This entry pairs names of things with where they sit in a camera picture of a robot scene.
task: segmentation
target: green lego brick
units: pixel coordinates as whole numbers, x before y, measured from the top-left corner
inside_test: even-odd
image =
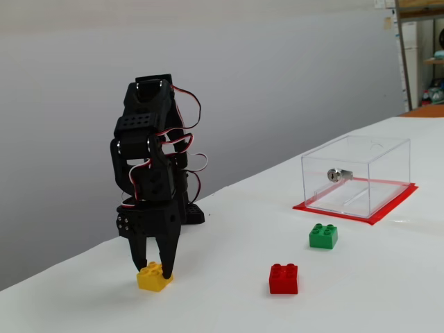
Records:
[[[338,228],[332,224],[323,226],[318,223],[309,235],[310,247],[332,249],[338,241]]]

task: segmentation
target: red lego brick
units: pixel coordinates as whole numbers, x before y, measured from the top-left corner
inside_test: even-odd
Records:
[[[293,264],[281,266],[274,264],[271,267],[270,279],[270,293],[298,293],[298,267]]]

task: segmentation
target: gray wall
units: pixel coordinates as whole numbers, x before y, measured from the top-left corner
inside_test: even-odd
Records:
[[[390,13],[373,1],[195,1],[170,16],[28,2],[0,9],[0,289],[117,236],[108,145],[136,76],[172,73],[200,98],[202,197],[403,111]]]

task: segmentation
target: shelf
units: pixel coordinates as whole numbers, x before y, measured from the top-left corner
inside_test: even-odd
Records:
[[[400,0],[401,22],[444,17],[444,0]]]
[[[400,0],[400,8],[430,7],[444,5],[443,0]]]
[[[430,59],[424,60],[424,63],[426,65],[444,65],[444,59],[430,58]]]

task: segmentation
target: yellow lego brick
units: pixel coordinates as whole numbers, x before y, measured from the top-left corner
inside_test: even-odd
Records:
[[[163,275],[162,265],[150,262],[148,267],[142,268],[137,274],[137,284],[140,289],[159,292],[173,281],[173,275],[166,280]]]

